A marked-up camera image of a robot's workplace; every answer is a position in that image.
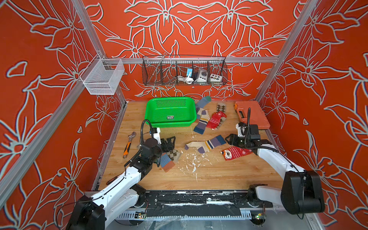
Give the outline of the green plastic basket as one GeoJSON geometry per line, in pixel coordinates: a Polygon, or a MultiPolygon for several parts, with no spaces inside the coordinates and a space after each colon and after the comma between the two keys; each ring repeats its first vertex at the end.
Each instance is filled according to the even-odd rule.
{"type": "Polygon", "coordinates": [[[189,127],[197,119],[195,108],[190,97],[155,98],[147,102],[145,119],[153,127],[189,127]]]}

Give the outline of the red penguin christmas sock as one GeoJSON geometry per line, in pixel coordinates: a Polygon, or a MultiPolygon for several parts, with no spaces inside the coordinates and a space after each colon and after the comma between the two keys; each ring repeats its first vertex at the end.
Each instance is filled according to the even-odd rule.
{"type": "Polygon", "coordinates": [[[238,159],[242,156],[247,156],[253,153],[252,150],[248,149],[242,149],[236,146],[231,146],[227,149],[222,150],[221,155],[224,157],[226,161],[231,161],[238,159]]]}

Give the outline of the cream purple striped sock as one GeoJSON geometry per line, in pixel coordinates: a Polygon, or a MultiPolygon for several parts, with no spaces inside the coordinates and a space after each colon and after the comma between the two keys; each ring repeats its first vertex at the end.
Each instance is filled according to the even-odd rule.
{"type": "Polygon", "coordinates": [[[210,150],[218,146],[222,146],[224,144],[226,144],[225,139],[221,135],[218,135],[210,140],[192,141],[190,143],[187,143],[184,146],[184,149],[188,150],[190,148],[196,148],[199,153],[203,154],[203,153],[209,152],[210,150]]]}
{"type": "Polygon", "coordinates": [[[200,116],[200,118],[198,124],[194,128],[194,132],[203,135],[210,120],[209,112],[206,109],[199,108],[197,114],[200,116]]]}

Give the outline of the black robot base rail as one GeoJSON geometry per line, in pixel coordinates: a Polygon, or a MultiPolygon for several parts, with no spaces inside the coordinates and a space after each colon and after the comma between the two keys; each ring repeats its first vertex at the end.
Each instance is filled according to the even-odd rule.
{"type": "Polygon", "coordinates": [[[148,190],[145,202],[129,211],[146,218],[250,218],[245,211],[272,209],[267,201],[248,199],[247,190],[148,190]]]}

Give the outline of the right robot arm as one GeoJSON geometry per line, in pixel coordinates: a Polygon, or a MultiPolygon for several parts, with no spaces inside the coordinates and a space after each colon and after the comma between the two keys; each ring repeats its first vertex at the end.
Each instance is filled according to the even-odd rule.
{"type": "Polygon", "coordinates": [[[282,178],[281,189],[264,184],[251,185],[246,201],[257,206],[262,202],[281,205],[289,214],[322,213],[325,211],[321,178],[315,171],[298,166],[281,154],[272,143],[262,139],[257,125],[240,122],[237,134],[230,134],[226,142],[241,150],[250,150],[266,161],[282,178]]]}

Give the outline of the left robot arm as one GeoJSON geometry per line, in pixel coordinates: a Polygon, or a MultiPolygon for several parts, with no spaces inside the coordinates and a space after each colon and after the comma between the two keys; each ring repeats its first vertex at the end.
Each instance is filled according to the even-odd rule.
{"type": "Polygon", "coordinates": [[[67,230],[104,230],[127,209],[145,202],[146,190],[138,183],[160,165],[163,150],[154,135],[143,140],[140,149],[125,163],[125,171],[91,197],[82,196],[75,204],[67,230]]]}

